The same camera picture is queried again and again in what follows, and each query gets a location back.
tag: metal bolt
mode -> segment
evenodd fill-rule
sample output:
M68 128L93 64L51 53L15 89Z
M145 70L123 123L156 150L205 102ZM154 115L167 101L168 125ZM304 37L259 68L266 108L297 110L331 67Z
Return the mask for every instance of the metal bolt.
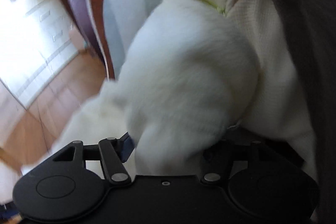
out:
M111 179L116 182L122 182L128 179L128 175L124 173L115 173L111 176Z
M220 178L221 178L221 176L216 174L216 173L208 173L208 174L204 175L204 179L206 181L210 181L210 182L220 180Z

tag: drawer handle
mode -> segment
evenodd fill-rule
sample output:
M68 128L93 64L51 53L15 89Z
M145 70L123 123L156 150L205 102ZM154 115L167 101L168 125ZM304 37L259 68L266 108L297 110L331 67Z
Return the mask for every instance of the drawer handle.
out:
M61 36L63 35L63 30L61 30L58 34L53 35L52 39L54 40L54 42L59 39Z
M50 10L48 12L44 13L43 15L40 15L40 22L45 20L48 16L50 16Z

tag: circular cover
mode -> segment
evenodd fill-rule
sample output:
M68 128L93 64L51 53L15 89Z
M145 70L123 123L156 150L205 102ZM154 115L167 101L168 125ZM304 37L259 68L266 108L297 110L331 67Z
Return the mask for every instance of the circular cover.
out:
M309 194L314 181L298 172L261 162L235 174L228 184L232 201L248 214L279 223L292 223L312 214Z
M22 177L14 187L13 200L26 218L58 222L89 212L103 194L104 184L98 175L62 164L52 171L37 168Z

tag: beige cloth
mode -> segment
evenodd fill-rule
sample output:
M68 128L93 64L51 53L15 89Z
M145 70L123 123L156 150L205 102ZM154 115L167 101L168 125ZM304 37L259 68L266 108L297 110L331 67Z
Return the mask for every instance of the beige cloth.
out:
M313 132L303 92L272 0L200 0L230 18L251 42L261 64L255 99L242 125L285 139L307 159Z

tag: white fur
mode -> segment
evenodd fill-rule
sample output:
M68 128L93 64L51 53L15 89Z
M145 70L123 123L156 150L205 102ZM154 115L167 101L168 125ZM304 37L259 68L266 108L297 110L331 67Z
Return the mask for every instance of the white fur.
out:
M194 174L199 153L244 113L257 78L256 54L231 22L197 0L163 0L137 33L115 91L137 172Z

